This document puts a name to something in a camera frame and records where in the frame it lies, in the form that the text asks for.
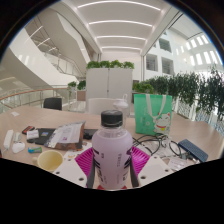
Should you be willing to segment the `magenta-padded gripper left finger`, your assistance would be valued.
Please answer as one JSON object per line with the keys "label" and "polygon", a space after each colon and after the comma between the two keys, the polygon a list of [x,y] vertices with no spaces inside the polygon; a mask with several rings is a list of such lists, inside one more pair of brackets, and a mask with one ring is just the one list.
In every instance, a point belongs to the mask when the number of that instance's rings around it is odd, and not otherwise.
{"label": "magenta-padded gripper left finger", "polygon": [[54,174],[81,187],[92,188],[95,178],[92,149],[67,151],[63,163]]}

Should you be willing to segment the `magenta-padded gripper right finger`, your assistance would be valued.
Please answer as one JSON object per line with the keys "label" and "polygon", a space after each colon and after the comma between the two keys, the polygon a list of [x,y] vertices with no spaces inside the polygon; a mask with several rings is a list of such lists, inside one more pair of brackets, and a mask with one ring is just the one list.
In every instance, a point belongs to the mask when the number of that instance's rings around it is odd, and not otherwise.
{"label": "magenta-padded gripper right finger", "polygon": [[171,168],[157,155],[150,156],[132,147],[130,176],[133,187],[143,187],[172,174]]}

